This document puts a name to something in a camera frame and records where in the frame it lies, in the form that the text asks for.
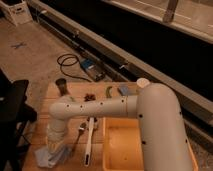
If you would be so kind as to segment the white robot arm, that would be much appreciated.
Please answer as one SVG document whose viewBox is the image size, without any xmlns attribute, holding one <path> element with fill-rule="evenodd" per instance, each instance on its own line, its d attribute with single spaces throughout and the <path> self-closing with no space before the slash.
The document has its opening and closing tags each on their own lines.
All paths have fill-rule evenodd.
<svg viewBox="0 0 213 171">
<path fill-rule="evenodd" d="M 136 95 L 73 102 L 66 95 L 49 108 L 47 148 L 64 143 L 69 119 L 78 116 L 134 118 L 140 127 L 145 171 L 193 171 L 183 115 L 176 94 L 161 83 L 150 83 Z"/>
</svg>

